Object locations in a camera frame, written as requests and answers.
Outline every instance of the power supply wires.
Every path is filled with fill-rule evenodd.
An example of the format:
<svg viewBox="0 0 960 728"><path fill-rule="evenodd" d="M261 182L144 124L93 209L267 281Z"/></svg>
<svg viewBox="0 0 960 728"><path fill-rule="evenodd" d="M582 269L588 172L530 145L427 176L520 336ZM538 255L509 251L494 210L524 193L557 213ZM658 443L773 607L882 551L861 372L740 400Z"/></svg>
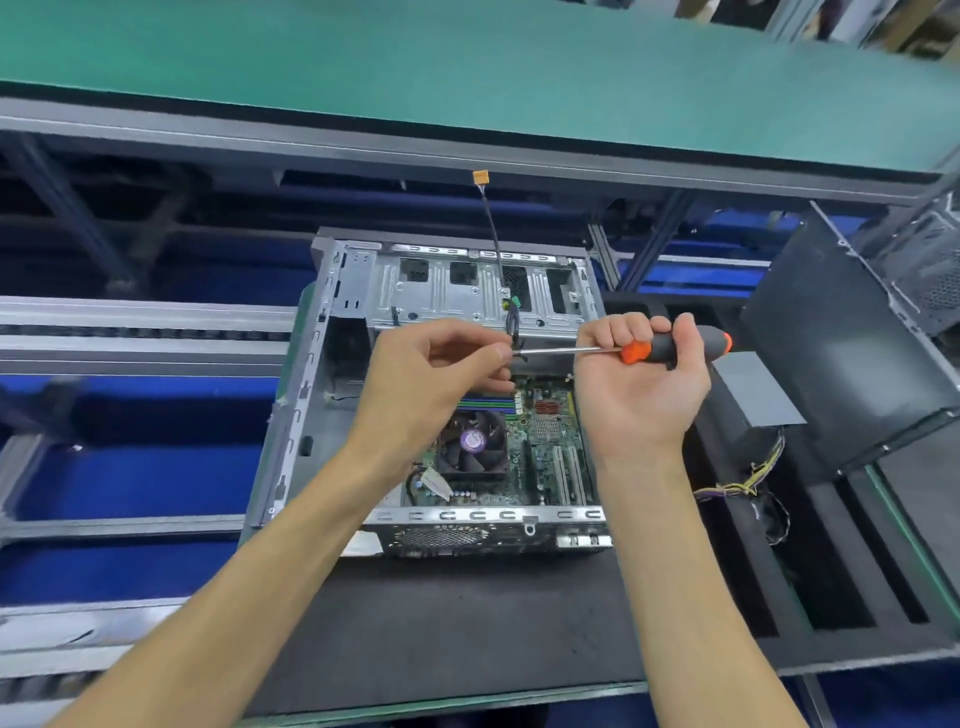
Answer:
<svg viewBox="0 0 960 728"><path fill-rule="evenodd" d="M777 461L780 460L780 456L783 455L783 450L785 448L786 437L784 436L783 428L781 427L780 431L777 433L777 442L770 450L770 454L767 455L767 459L759 465L753 465L751 467L750 477L748 477L742 483L728 483L726 485L717 484L712 488L698 488L693 492L693 496L696 497L697 500L707 500L712 497L726 496L757 497L758 492L756 487L763 482L763 478L769 475L770 471L772 471L777 465Z"/></svg>
<svg viewBox="0 0 960 728"><path fill-rule="evenodd" d="M763 525L769 546L778 546L790 535L790 512L782 501L764 484L764 479L777 466L777 462L786 449L786 436L781 427L777 433L777 442L770 449L767 458L751 466L750 476L742 483L717 484L710 488L698 488L693 492L697 501L716 497L745 497L750 500L756 519Z"/></svg>
<svg viewBox="0 0 960 728"><path fill-rule="evenodd" d="M503 256L500 254L500 240L496 236L496 225L493 224L493 215L490 212L490 200L487 199L487 185L490 184L490 172L479 170L473 173L473 183L480 190L480 199L483 201L483 210L487 213L487 221L490 223L490 232L493 236L493 251L496 254L496 273L500 278L500 286L507 287L507 279L503 275ZM511 295L504 299L503 308L507 312L507 319L504 322L504 329L510 334L514 348L519 344L520 334L520 301L516 296Z"/></svg>

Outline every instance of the cable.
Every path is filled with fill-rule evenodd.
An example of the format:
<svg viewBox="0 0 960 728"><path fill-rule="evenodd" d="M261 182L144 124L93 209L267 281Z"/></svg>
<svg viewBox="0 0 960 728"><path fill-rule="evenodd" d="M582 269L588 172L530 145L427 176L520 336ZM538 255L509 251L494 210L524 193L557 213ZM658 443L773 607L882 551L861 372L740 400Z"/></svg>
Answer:
<svg viewBox="0 0 960 728"><path fill-rule="evenodd" d="M411 481L414 479L414 477L420 475L421 473L426 473L426 468L423 465L417 465L412 471L410 471L410 474L407 475L407 479L403 481L403 487L407 492L407 497L410 499L410 505L417 505L417 499L414 496L414 489L411 485Z"/></svg>
<svg viewBox="0 0 960 728"><path fill-rule="evenodd" d="M770 474L770 472L776 467L777 462L780 460L780 456L783 455L783 451L786 449L786 436L783 434L783 428L780 428L780 431L777 433L777 442L774 443L774 446L770 450L770 454L767 455L767 459L764 460L759 465L753 465L751 467L750 477L744 480L742 483L727 483L726 485L719 485L712 488L698 488L693 492L693 496L697 501L709 500L714 497L747 497L750 499L751 505L754 508L754 514L758 521L761 520L761 509L763 508L763 501L767 498L770 499L770 502L773 503L774 515L777 518L778 525L780 525L780 517L777 514L777 508L782 511L783 517L786 523L782 526L781 533L779 536L771 537L767 535L767 544L769 546L778 546L786 541L786 537L790 535L790 512L786 509L786 506L783 505L782 501L776 497L769 488L766 486L763 487L762 493L758 489L758 486L763 482L764 478Z"/></svg>
<svg viewBox="0 0 960 728"><path fill-rule="evenodd" d="M767 537L767 544L769 546L779 546L786 541L786 537L790 535L790 511L786 509L786 506L783 505L780 499L774 494L768 492L768 495L773 499L776 505L780 507L780 510L783 511L783 516L786 518L786 525L783 527L783 532L778 536L778 538L771 540L769 537Z"/></svg>
<svg viewBox="0 0 960 728"><path fill-rule="evenodd" d="M783 428L781 427L780 431L777 433L777 442L770 450L770 454L767 456L767 459L759 465L752 466L750 477L748 477L742 483L728 483L726 485L720 485L718 483L712 488L698 488L693 492L693 496L696 497L697 500L707 500L712 497L727 496L757 497L758 492L756 490L756 486L759 485L763 479L770 474L770 471L774 469L774 467L777 465L777 461L780 460L780 456L783 455L783 450L785 448L786 437L783 435Z"/></svg>
<svg viewBox="0 0 960 728"><path fill-rule="evenodd" d="M483 201L484 212L487 213L487 220L490 223L490 232L493 235L493 250L496 253L496 272L500 276L500 285L507 287L507 279L503 276L503 260L500 254L500 240L496 236L496 225L493 224L493 215L490 212L490 200L487 199L487 190L484 184L477 184L477 189L480 190L480 199ZM516 302L516 297L511 296L509 299L506 299L503 302L503 307L507 311L507 320L504 323L504 329L510 335L511 341L513 343L514 349L517 346L517 340L519 339L520 333L520 308L519 303Z"/></svg>

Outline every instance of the open desktop computer chassis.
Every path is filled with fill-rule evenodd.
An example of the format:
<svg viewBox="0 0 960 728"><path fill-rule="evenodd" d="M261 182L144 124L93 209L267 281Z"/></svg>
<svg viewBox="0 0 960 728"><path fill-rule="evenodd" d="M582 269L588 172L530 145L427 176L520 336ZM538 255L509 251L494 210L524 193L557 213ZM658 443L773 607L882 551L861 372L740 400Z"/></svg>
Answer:
<svg viewBox="0 0 960 728"><path fill-rule="evenodd" d="M321 231L313 242L319 274L300 299L245 538L275 518L346 441L381 331L445 317L503 328L502 302L516 297L526 346L570 346L580 324L604 315L584 250L502 243L501 280L485 241L437 245L386 232L351 235L362 239ZM583 552L612 545L577 422L573 359L540 359L516 362L515 397L476 393L461 402L446 435L371 511L345 556ZM486 428L487 452L476 456L482 464L456 443L465 428L474 435ZM468 460L466 472L458 470L458 458L459 465ZM427 467L445 475L452 497L424 487L420 475Z"/></svg>

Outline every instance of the left hand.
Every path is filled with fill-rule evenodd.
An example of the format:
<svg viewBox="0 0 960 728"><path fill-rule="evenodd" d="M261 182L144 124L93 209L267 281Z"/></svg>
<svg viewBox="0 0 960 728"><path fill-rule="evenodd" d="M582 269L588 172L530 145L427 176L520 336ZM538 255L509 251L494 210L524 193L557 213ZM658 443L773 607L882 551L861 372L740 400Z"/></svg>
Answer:
<svg viewBox="0 0 960 728"><path fill-rule="evenodd" d="M373 458L392 488L437 439L468 391L514 391L512 361L509 335L459 319L384 331L345 449Z"/></svg>

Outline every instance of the cpu fan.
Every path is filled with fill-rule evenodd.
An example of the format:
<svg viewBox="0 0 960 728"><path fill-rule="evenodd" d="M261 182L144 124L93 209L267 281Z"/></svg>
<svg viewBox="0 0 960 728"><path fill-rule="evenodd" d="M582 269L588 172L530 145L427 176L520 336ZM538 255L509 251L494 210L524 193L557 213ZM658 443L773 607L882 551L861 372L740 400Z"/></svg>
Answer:
<svg viewBox="0 0 960 728"><path fill-rule="evenodd" d="M457 411L437 443L437 470L447 479L506 476L507 424L496 412Z"/></svg>

